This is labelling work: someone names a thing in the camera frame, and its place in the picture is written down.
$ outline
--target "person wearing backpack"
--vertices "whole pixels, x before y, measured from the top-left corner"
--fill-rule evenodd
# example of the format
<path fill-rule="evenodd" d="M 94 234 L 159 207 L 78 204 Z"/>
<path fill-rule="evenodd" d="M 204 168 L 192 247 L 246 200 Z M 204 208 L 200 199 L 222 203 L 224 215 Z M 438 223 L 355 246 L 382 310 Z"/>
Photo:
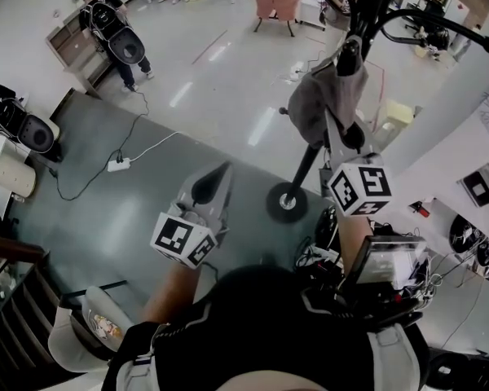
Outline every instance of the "person wearing backpack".
<path fill-rule="evenodd" d="M 121 0 L 83 0 L 83 1 L 86 4 L 86 7 L 93 6 L 97 2 L 104 2 L 105 4 L 115 9 L 116 11 L 120 12 L 123 16 L 126 16 L 127 14 L 127 7 L 125 6 L 125 4 L 123 4 Z M 90 30 L 90 14 L 85 9 L 82 9 L 80 11 L 79 20 L 80 20 L 80 29 L 82 30 L 84 36 L 86 38 L 89 38 L 92 34 L 92 31 Z M 123 84 L 124 84 L 122 91 L 125 92 L 137 91 L 138 86 L 134 81 L 134 75 L 132 74 L 130 65 L 120 61 L 112 53 L 108 41 L 102 40 L 100 38 L 97 38 L 96 41 L 102 46 L 108 58 L 114 64 L 117 71 L 120 73 L 121 79 L 123 80 Z M 144 56 L 143 59 L 138 63 L 138 66 L 141 68 L 141 71 L 145 73 L 148 80 L 154 78 L 154 72 L 152 71 L 152 66 L 146 56 Z"/>

